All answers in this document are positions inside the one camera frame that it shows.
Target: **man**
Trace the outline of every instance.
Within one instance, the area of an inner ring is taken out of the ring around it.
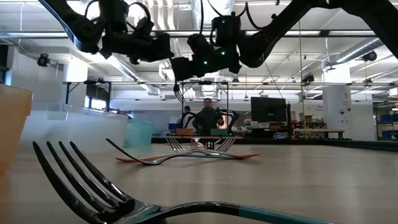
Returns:
[[[184,106],[184,114],[187,113],[187,112],[191,112],[191,107],[190,107],[190,106]],[[180,123],[181,118],[182,118],[182,116],[183,116],[184,114],[181,114],[181,115],[180,115],[180,118],[178,119],[178,124]],[[185,126],[185,124],[188,122],[188,119],[189,119],[190,117],[192,117],[192,115],[190,115],[190,114],[188,114],[188,115],[185,116],[184,121],[183,121],[183,126]],[[188,123],[187,128],[193,128],[193,126],[192,126],[192,120],[193,120],[193,119],[191,119],[190,122]]]
[[[217,124],[224,125],[224,119],[217,114],[213,108],[213,101],[210,98],[203,100],[203,109],[198,113],[198,118],[193,121],[193,127],[198,131],[200,136],[210,136],[211,129],[218,128]]]

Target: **camera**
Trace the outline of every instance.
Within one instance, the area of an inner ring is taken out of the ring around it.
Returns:
[[[49,55],[40,54],[39,59],[37,59],[37,65],[40,67],[48,67],[50,65]]]

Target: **laboratory room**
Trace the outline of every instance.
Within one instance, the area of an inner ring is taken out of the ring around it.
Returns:
[[[397,8],[0,0],[0,223],[397,223]]]

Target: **monitor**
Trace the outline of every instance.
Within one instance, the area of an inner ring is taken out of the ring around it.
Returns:
[[[251,120],[259,123],[287,121],[286,100],[282,98],[251,98]]]

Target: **dark jacket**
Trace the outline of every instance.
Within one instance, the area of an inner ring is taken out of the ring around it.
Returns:
[[[211,129],[218,128],[218,119],[223,119],[223,117],[220,114],[217,114],[214,108],[210,110],[203,109],[198,113],[198,117],[193,120],[192,125],[198,131],[198,135],[210,136]]]

